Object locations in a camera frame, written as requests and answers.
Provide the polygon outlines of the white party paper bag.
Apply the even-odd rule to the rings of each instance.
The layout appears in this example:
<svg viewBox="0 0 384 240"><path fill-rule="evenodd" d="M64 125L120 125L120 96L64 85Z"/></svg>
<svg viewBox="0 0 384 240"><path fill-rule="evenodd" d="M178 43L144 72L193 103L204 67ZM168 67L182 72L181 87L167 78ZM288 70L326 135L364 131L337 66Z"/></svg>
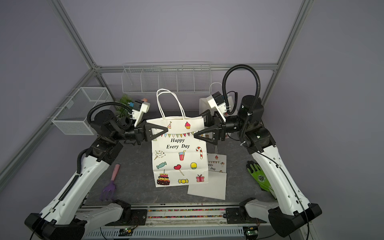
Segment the white party paper bag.
<svg viewBox="0 0 384 240"><path fill-rule="evenodd" d="M208 154L209 174L208 180L202 184L191 185L188 188L188 195L225 200L227 189L227 156L215 152Z"/></svg>

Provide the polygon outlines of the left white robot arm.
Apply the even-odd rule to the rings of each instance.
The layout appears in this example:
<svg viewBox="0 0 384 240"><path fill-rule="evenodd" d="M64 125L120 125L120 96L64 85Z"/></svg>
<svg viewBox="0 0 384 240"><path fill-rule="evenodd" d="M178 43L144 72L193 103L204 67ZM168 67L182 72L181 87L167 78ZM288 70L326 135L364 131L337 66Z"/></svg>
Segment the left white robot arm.
<svg viewBox="0 0 384 240"><path fill-rule="evenodd" d="M32 234L42 240L80 240L88 232L106 224L131 219L130 204L116 200L104 208L92 211L84 217L76 212L86 195L114 162L123 149L122 140L151 141L168 128L148 121L126 119L121 125L111 110L95 114L92 108L87 121L98 137L93 144L81 151L77 158L77 170L58 195L39 213L31 213L25 225Z"/></svg>

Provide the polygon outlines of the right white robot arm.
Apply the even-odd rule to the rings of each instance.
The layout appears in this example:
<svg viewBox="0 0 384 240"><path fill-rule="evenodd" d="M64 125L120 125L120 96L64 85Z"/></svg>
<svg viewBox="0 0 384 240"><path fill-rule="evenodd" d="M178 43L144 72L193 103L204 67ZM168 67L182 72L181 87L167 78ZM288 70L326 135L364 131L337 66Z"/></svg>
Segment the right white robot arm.
<svg viewBox="0 0 384 240"><path fill-rule="evenodd" d="M250 173L262 173L264 180L270 183L268 190L276 201L265 203L253 198L243 201L239 207L243 221L266 221L283 238L302 227L309 228L322 210L300 191L283 163L276 141L262 124L261 99L247 95L242 98L239 109L236 105L219 92L201 99L200 116L204 117L206 128L194 136L217 145L227 134L237 133L241 146L253 157L253 161L247 163Z"/></svg>

